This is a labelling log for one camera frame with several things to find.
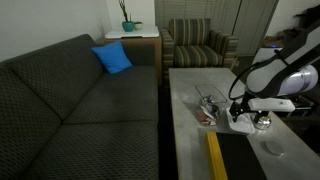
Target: wall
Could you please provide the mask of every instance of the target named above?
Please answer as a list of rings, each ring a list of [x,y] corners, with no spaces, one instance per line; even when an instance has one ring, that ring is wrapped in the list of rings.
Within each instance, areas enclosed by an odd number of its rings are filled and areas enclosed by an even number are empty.
[[[319,0],[279,0],[267,35],[275,36],[278,32],[298,26],[300,19],[293,16],[319,4]]]
[[[106,0],[1,0],[0,61],[84,33],[111,29]]]
[[[118,0],[106,0],[108,4],[112,29],[121,29],[124,16]],[[154,0],[126,0],[128,18],[132,21],[142,21],[144,26],[155,26]]]

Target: yellow strip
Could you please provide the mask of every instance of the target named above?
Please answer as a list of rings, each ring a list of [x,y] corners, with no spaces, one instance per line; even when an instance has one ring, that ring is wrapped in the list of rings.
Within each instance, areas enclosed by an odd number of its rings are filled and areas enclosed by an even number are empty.
[[[207,140],[209,147],[209,161],[211,164],[212,179],[228,179],[216,133],[208,132]]]

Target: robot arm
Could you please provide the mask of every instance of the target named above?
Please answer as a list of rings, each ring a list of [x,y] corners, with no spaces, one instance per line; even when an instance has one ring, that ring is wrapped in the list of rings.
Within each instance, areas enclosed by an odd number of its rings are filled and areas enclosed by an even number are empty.
[[[249,70],[241,104],[234,102],[230,114],[252,112],[248,101],[304,92],[318,81],[317,71],[310,64],[320,59],[320,20],[270,59],[258,62]]]

